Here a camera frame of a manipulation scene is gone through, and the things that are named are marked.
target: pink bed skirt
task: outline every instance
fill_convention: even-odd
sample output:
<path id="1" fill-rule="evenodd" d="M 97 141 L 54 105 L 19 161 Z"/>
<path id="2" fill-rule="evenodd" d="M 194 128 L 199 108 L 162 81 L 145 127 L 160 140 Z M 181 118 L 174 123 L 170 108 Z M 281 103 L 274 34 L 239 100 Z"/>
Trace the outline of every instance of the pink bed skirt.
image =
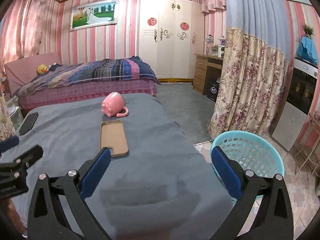
<path id="1" fill-rule="evenodd" d="M 152 79 L 90 82 L 65 88 L 42 90 L 33 95 L 19 97 L 19 106 L 24 109 L 33 109 L 39 106 L 103 97 L 115 91 L 121 94 L 146 93 L 153 96 L 157 93 L 156 84 Z"/>

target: white wardrobe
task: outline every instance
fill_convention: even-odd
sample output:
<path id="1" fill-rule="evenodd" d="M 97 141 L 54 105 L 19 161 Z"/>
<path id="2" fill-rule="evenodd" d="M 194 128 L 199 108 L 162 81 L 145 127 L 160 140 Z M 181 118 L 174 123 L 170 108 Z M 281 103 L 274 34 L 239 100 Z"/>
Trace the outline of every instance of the white wardrobe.
<path id="1" fill-rule="evenodd" d="M 192 79 L 204 51 L 204 14 L 189 0 L 141 0 L 139 57 L 157 78 Z"/>

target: white logo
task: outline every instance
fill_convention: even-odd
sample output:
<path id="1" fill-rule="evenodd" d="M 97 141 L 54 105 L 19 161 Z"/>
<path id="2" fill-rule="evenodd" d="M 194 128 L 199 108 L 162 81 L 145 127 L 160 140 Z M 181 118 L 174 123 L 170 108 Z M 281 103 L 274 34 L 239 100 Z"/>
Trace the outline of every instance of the white logo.
<path id="1" fill-rule="evenodd" d="M 215 94 L 215 93 L 217 92 L 217 90 L 216 90 L 216 88 L 215 88 L 215 87 L 210 88 L 210 91 L 211 91 L 213 94 Z"/>

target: basket rim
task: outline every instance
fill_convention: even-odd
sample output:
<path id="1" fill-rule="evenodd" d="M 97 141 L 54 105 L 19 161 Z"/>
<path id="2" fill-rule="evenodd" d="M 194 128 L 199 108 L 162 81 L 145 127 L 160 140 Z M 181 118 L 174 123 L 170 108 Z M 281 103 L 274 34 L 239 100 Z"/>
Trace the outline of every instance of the basket rim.
<path id="1" fill-rule="evenodd" d="M 210 156 L 211 156 L 211 152 L 212 152 L 212 149 L 218 145 L 216 145 L 215 141 L 217 142 L 219 139 L 223 138 L 225 135 L 227 134 L 233 134 L 233 133 L 242 133 L 242 134 L 246 134 L 246 135 L 249 135 L 251 137 L 255 137 L 257 138 L 258 140 L 261 140 L 263 141 L 264 143 L 267 143 L 273 150 L 275 153 L 277 153 L 276 157 L 278 158 L 278 160 L 276 161 L 279 161 L 281 163 L 281 175 L 282 177 L 284 178 L 284 164 L 283 164 L 283 160 L 280 156 L 280 154 L 278 153 L 278 151 L 273 147 L 273 145 L 271 143 L 269 143 L 267 140 L 265 140 L 264 138 L 260 137 L 259 135 L 256 135 L 254 133 L 250 133 L 250 132 L 247 132 L 247 131 L 239 131 L 239 130 L 232 130 L 232 131 L 226 131 L 226 132 L 223 132 L 221 133 L 220 135 L 218 135 L 212 142 L 212 145 L 211 145 L 211 148 L 210 148 Z"/>

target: yellow duck plush toy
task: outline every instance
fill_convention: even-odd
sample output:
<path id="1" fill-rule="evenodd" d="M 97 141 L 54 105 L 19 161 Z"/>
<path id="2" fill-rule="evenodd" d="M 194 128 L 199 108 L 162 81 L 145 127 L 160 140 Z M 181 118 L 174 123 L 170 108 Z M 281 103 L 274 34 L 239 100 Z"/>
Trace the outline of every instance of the yellow duck plush toy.
<path id="1" fill-rule="evenodd" d="M 48 67 L 46 65 L 41 64 L 38 68 L 37 68 L 37 73 L 39 75 L 46 73 L 48 71 Z"/>

